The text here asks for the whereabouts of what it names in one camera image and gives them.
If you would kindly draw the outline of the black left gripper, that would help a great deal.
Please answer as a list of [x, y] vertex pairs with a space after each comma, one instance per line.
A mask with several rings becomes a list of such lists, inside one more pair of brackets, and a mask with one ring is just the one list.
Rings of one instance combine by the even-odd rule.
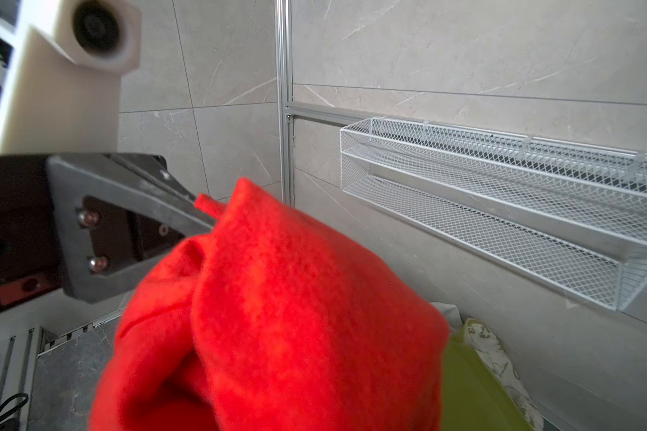
[[0, 156], [0, 312], [61, 285], [86, 303], [135, 288], [215, 227], [195, 199], [153, 154]]

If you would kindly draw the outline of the red cloth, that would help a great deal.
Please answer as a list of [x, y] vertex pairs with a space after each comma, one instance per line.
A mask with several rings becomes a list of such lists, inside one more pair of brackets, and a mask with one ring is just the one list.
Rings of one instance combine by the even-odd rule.
[[390, 267], [248, 179], [141, 282], [93, 430], [436, 430], [449, 327]]

